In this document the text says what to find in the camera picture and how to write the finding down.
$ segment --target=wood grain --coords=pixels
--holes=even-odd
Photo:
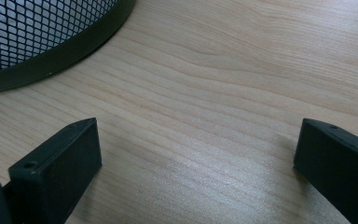
[[[358,1],[138,0],[96,53],[0,92],[0,181],[90,117],[103,169],[67,223],[348,223],[292,166],[303,118],[358,134]]]

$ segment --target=desk surface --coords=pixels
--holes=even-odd
[[[358,135],[358,1],[138,0],[96,53],[0,92],[0,181],[90,117],[103,169],[68,223],[347,223],[292,166],[303,118]]]

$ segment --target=wooden desk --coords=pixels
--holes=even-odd
[[[292,166],[303,118],[358,134],[358,1],[138,0],[86,60],[0,93],[0,181],[90,117],[103,169],[67,223],[347,223]]]

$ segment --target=mesh wastebasket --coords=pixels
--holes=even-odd
[[[127,19],[135,0],[0,0],[0,91],[60,72]]]

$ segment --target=black mesh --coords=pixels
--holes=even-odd
[[[28,60],[77,35],[116,2],[0,0],[0,69]]]

